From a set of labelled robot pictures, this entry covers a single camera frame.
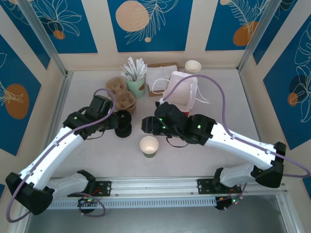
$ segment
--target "paper cup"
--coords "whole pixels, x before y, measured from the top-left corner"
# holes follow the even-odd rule
[[[201,63],[195,60],[189,60],[185,64],[185,73],[187,74],[198,74],[202,69]]]
[[[140,141],[139,146],[147,158],[152,158],[156,155],[156,151],[159,148],[159,142],[155,137],[147,136]]]

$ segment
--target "white floor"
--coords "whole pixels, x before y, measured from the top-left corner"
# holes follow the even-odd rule
[[[61,118],[84,106],[89,106],[96,89],[104,87],[107,80],[119,76],[120,70],[76,71],[69,88]],[[255,125],[247,104],[244,90],[236,69],[205,69],[201,74],[214,78],[223,87],[226,96],[226,121],[229,129],[258,140]],[[222,122],[222,98],[218,88],[208,80],[199,79],[202,95],[209,104],[196,101],[191,115],[204,114]],[[100,139],[85,141],[61,164],[54,177],[64,177],[84,169],[95,177],[182,177],[212,176],[219,167],[231,167],[245,163],[243,159],[223,150],[188,145],[177,149],[171,147],[163,136],[157,136],[159,150],[154,158],[143,156],[140,140],[146,134],[140,129],[141,120],[153,116],[154,102],[148,93],[137,100],[137,110],[132,114],[132,134],[118,138],[114,131],[107,131]],[[175,145],[184,145],[172,139]]]

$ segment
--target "beige wall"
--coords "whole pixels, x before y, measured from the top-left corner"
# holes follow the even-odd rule
[[[310,15],[310,9],[310,0],[299,0],[258,66],[251,58],[242,71],[242,79],[250,99],[255,121],[261,138],[265,142],[281,141],[286,143],[286,140],[262,80],[306,21]],[[291,151],[288,150],[286,156],[311,168],[310,150],[311,140]],[[285,173],[303,174],[303,171],[285,162]],[[303,225],[307,232],[311,232],[311,200],[301,179],[288,178],[286,184]]]
[[[5,184],[5,178],[10,172],[19,173],[42,151],[63,78],[52,62],[48,70],[43,67],[1,7],[0,22],[0,34],[2,37],[41,83],[41,89],[17,156],[0,150],[0,183]],[[10,197],[10,192],[5,188],[0,200],[1,232],[6,232],[5,229],[13,226],[13,224],[9,224],[5,219],[5,211]],[[16,214],[16,209],[19,208],[12,210],[11,217],[13,218]]]
[[[60,54],[69,70],[119,68],[129,56],[145,63],[178,62],[183,67],[190,59],[204,67],[236,67],[244,50],[205,51],[219,0],[193,0],[186,51],[118,53],[106,0],[82,0],[98,54]]]

